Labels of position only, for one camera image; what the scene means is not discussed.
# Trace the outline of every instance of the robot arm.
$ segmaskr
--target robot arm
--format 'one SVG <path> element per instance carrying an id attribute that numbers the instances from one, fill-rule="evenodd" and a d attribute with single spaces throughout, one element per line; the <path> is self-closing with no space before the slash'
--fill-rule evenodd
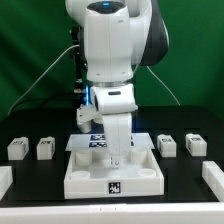
<path id="1" fill-rule="evenodd" d="M 131 112 L 137 109 L 133 85 L 128 84 L 133 77 L 131 65 L 156 64 L 168 49 L 157 0 L 67 0 L 66 8 L 84 30 L 81 42 L 94 105 L 86 117 L 102 118 L 112 166 L 119 167 L 122 155 L 131 148 Z M 88 121 L 80 117 L 79 125 Z"/>

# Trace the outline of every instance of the blue light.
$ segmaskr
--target blue light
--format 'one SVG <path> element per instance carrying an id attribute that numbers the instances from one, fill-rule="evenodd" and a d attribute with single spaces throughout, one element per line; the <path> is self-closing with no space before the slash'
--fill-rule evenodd
<path id="1" fill-rule="evenodd" d="M 109 2 L 104 2 L 104 3 L 103 3 L 103 6 L 109 6 L 109 5 L 110 5 Z"/>
<path id="2" fill-rule="evenodd" d="M 86 86 L 86 106 L 88 106 L 89 105 L 89 87 L 88 86 Z"/>

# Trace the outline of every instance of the black table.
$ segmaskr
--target black table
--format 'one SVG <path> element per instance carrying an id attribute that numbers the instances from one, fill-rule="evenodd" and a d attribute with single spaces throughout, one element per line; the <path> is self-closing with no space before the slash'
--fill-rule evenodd
<path id="1" fill-rule="evenodd" d="M 102 133 L 93 125 L 92 133 Z M 148 132 L 156 146 L 157 136 L 171 135 L 177 143 L 176 158 L 154 156 L 165 178 L 163 196 L 64 199 L 63 180 L 70 156 L 65 152 L 69 136 L 80 133 L 71 108 L 24 109 L 0 122 L 0 166 L 12 166 L 13 184 L 0 201 L 0 207 L 64 206 L 109 203 L 217 202 L 201 177 L 203 161 L 224 167 L 224 124 L 207 109 L 196 106 L 139 107 L 133 114 L 133 132 Z M 206 157 L 192 157 L 185 148 L 185 135 L 200 134 L 208 143 Z M 53 160 L 38 161 L 36 146 L 40 138 L 56 140 Z M 8 161 L 7 146 L 16 137 L 28 137 L 30 150 L 22 161 Z"/>

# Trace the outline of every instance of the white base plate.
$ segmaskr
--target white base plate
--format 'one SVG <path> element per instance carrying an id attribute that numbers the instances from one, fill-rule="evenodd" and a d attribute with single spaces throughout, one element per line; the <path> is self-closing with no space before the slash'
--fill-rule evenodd
<path id="1" fill-rule="evenodd" d="M 151 141 L 148 134 L 141 134 L 141 136 L 144 136 L 146 142 Z M 77 139 L 76 137 L 74 135 L 70 137 L 68 146 L 74 146 L 73 141 Z M 136 148 L 145 150 L 145 162 L 140 164 L 131 162 L 130 152 L 122 159 L 119 169 L 115 169 L 111 166 L 111 158 L 106 147 L 73 147 L 64 179 L 65 199 L 164 194 L 164 177 L 151 147 L 133 146 L 133 149 Z M 80 149 L 91 151 L 90 165 L 77 165 L 76 152 Z"/>

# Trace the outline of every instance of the cable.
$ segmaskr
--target cable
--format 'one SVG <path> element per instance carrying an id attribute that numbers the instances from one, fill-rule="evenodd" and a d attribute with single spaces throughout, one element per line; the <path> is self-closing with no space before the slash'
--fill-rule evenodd
<path id="1" fill-rule="evenodd" d="M 149 72 L 156 78 L 164 87 L 165 89 L 172 95 L 174 100 L 176 101 L 177 105 L 180 106 L 180 102 L 176 98 L 176 96 L 173 94 L 173 92 L 166 86 L 166 84 L 149 68 L 149 66 L 146 66 Z"/>
<path id="2" fill-rule="evenodd" d="M 25 103 L 29 103 L 29 102 L 34 102 L 34 101 L 73 101 L 74 99 L 48 99 L 48 98 L 36 98 L 36 99 L 29 99 L 29 100 L 23 100 L 20 101 L 19 103 L 17 103 L 14 107 L 12 107 L 11 112 L 8 116 L 10 116 L 13 111 L 20 105 L 25 104 Z"/>
<path id="3" fill-rule="evenodd" d="M 69 94 L 69 95 L 70 95 L 70 94 L 73 94 L 73 95 L 74 95 L 74 91 L 65 91 L 65 92 L 62 92 L 62 93 L 56 93 L 55 95 L 46 98 L 46 100 L 45 100 L 44 102 L 42 102 L 42 103 L 38 106 L 38 108 L 42 108 L 42 107 L 44 107 L 49 101 L 51 101 L 51 100 L 53 100 L 53 99 L 55 99 L 55 98 L 58 98 L 58 97 L 60 97 L 60 96 L 67 95 L 67 94 Z"/>
<path id="4" fill-rule="evenodd" d="M 134 69 L 134 71 L 133 71 L 133 75 L 137 72 L 138 67 L 139 67 L 139 65 L 136 65 L 136 66 L 135 66 L 135 69 Z"/>
<path id="5" fill-rule="evenodd" d="M 12 108 L 19 102 L 21 101 L 35 86 L 36 84 L 57 64 L 57 62 L 71 49 L 79 47 L 79 45 L 74 45 L 66 49 L 56 60 L 53 64 L 51 64 L 48 69 L 33 83 L 33 85 L 22 95 L 20 96 L 11 106 L 8 112 L 8 116 L 11 114 Z"/>

